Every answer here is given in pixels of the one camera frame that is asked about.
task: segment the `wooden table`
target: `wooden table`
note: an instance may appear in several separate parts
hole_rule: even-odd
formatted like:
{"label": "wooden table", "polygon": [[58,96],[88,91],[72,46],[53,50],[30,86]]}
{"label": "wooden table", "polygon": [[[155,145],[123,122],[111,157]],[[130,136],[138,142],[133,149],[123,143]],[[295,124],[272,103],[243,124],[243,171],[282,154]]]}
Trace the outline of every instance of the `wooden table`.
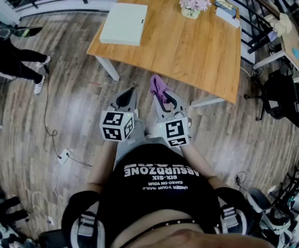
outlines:
{"label": "wooden table", "polygon": [[87,50],[114,80],[118,81],[119,75],[109,59],[151,70],[212,94],[193,101],[192,106],[225,100],[236,103],[241,30],[217,17],[214,5],[194,20],[182,16],[179,0],[118,3],[148,5],[148,11],[140,46],[102,44],[102,24]]}
{"label": "wooden table", "polygon": [[[253,68],[258,69],[259,67],[262,67],[276,59],[285,56],[299,71],[299,60],[295,57],[293,53],[293,48],[298,49],[299,51],[299,37],[294,24],[292,24],[292,29],[289,33],[285,33],[281,36],[280,42],[281,42],[281,51],[276,52],[272,56],[254,64]],[[294,82],[296,83],[299,82],[299,77],[294,78]]]}

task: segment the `white sneaker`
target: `white sneaker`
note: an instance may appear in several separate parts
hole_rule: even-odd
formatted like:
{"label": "white sneaker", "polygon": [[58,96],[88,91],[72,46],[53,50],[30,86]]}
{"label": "white sneaker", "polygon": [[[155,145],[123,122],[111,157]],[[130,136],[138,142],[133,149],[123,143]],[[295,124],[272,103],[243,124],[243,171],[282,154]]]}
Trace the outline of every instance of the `white sneaker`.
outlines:
{"label": "white sneaker", "polygon": [[45,75],[42,76],[42,80],[39,84],[35,84],[35,90],[34,90],[35,95],[40,94],[42,90],[42,86],[44,85],[44,80],[45,80]]}
{"label": "white sneaker", "polygon": [[50,56],[47,56],[46,60],[45,60],[43,63],[37,62],[37,63],[36,63],[36,67],[37,67],[37,68],[40,68],[40,67],[42,67],[44,64],[48,64],[48,63],[50,62],[50,60],[51,60],[51,57],[50,57]]}

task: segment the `wooden floor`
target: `wooden floor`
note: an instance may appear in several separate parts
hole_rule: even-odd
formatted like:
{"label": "wooden floor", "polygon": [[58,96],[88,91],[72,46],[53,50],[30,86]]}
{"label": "wooden floor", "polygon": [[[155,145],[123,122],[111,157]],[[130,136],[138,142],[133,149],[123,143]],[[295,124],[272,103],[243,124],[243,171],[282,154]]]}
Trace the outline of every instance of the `wooden floor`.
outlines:
{"label": "wooden floor", "polygon": [[[100,114],[107,107],[110,96],[130,86],[137,87],[139,116],[148,127],[156,119],[149,80],[153,73],[125,64],[116,65],[120,81],[115,82],[86,50],[106,14],[60,13],[25,18],[22,26],[43,26],[35,37],[13,38],[19,48],[32,49],[51,56],[49,102],[46,124],[55,137],[59,153],[64,148],[73,150],[77,159],[94,164],[103,144],[99,131]],[[250,72],[250,67],[242,63]],[[269,67],[264,69],[263,81]],[[164,78],[172,91],[189,104],[204,97],[194,87]],[[44,194],[34,205],[42,209],[39,220],[22,225],[25,234],[59,228],[62,208],[69,197],[85,184],[90,168],[72,160],[57,166],[52,138],[44,128],[44,110],[48,81],[40,95],[33,95],[33,82],[17,79],[0,86],[0,184],[8,196],[17,195],[24,207],[32,211],[32,196]],[[188,108],[192,119],[191,134],[196,147],[213,165],[219,176],[236,187],[235,176],[247,173],[243,187],[257,187],[264,192],[279,184],[292,168],[299,155],[299,129],[289,120],[274,120],[265,115],[262,122],[255,118],[261,110],[258,100],[245,100],[243,95],[255,94],[250,77],[240,75],[236,104],[221,102],[199,108]],[[49,226],[44,216],[53,217],[55,226]]]}

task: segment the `person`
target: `person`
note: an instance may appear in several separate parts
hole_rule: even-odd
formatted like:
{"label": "person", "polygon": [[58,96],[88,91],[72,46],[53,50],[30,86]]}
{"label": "person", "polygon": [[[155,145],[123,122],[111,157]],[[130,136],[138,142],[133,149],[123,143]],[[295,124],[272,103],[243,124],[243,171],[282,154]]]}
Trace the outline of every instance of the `person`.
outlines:
{"label": "person", "polygon": [[33,80],[35,83],[34,93],[36,95],[41,92],[45,76],[25,66],[22,61],[36,61],[39,68],[50,60],[49,56],[39,52],[16,48],[9,38],[0,40],[0,72],[18,78]]}
{"label": "person", "polygon": [[170,149],[144,131],[136,119],[127,141],[103,144],[86,187],[62,216],[68,247],[272,247],[251,236],[217,234],[219,198],[241,211],[243,230],[250,229],[252,209],[243,194],[223,183],[192,144]]}

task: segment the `purple cloth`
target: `purple cloth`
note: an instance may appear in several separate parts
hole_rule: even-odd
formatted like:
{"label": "purple cloth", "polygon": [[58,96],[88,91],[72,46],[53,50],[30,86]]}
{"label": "purple cloth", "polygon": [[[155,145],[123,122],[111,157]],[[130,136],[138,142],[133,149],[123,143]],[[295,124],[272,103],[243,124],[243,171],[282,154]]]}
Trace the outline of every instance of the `purple cloth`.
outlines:
{"label": "purple cloth", "polygon": [[150,92],[152,94],[156,94],[156,96],[162,101],[162,103],[167,103],[168,101],[166,96],[163,94],[163,92],[166,90],[170,90],[166,83],[164,83],[158,75],[153,75],[150,79]]}

